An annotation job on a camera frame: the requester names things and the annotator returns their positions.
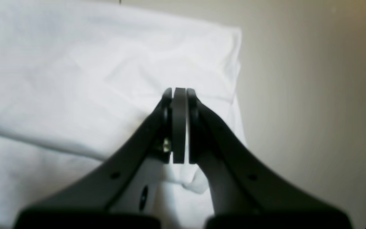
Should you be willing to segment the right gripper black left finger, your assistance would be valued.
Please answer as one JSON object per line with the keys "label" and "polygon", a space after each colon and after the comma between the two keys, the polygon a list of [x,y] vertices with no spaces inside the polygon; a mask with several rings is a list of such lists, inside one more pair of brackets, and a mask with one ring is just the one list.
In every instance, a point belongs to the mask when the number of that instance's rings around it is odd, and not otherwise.
{"label": "right gripper black left finger", "polygon": [[15,229],[160,229],[151,211],[171,154],[172,89],[126,143],[67,188],[26,207]]}

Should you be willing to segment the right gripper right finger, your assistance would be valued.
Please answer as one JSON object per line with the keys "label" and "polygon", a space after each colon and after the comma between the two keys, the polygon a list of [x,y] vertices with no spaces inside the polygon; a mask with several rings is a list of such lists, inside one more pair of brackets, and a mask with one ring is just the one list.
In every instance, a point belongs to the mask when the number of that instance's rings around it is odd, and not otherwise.
{"label": "right gripper right finger", "polygon": [[351,229],[341,210],[264,165],[187,89],[189,162],[205,174],[214,217],[206,229]]}

